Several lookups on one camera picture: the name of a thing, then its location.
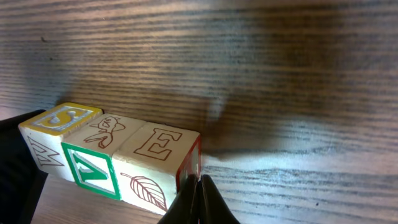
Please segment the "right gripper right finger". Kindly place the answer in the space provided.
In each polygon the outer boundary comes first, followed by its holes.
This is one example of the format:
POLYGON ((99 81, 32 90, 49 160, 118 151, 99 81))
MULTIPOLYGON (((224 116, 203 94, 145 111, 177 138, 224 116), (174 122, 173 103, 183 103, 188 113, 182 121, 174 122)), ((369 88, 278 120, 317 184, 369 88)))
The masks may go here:
POLYGON ((239 224, 209 175, 191 174, 158 224, 239 224))

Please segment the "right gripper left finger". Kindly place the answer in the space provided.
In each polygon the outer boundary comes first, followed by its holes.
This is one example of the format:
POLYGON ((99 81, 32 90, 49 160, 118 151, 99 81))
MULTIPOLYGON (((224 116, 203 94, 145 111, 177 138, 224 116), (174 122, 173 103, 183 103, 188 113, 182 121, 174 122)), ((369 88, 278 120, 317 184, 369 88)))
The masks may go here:
POLYGON ((1 223, 30 223, 47 173, 37 168, 19 131, 36 110, 1 121, 1 223))

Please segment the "wooden block letter W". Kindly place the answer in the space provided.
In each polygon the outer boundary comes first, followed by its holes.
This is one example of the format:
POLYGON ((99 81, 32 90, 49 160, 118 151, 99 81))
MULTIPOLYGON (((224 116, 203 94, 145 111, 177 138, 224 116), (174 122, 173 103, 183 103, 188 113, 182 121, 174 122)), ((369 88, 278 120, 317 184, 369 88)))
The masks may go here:
POLYGON ((19 124, 37 167, 48 174, 74 181, 61 142, 103 114, 103 110, 62 103, 19 124))

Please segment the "wooden block leaf picture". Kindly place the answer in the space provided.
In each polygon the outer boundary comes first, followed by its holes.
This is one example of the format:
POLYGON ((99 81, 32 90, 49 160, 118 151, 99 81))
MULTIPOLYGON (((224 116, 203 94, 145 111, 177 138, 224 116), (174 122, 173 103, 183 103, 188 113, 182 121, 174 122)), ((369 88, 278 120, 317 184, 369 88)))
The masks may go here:
POLYGON ((121 200, 164 215, 190 174, 201 172, 201 135, 146 122, 113 155, 121 200))

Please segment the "green block letter V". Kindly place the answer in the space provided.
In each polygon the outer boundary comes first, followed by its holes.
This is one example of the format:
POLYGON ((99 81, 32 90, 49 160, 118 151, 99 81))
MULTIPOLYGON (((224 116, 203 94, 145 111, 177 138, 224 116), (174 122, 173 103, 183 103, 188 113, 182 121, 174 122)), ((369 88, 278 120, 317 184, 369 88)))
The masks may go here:
POLYGON ((103 114, 62 142, 75 183, 115 200, 121 199, 112 156, 146 122, 103 114))

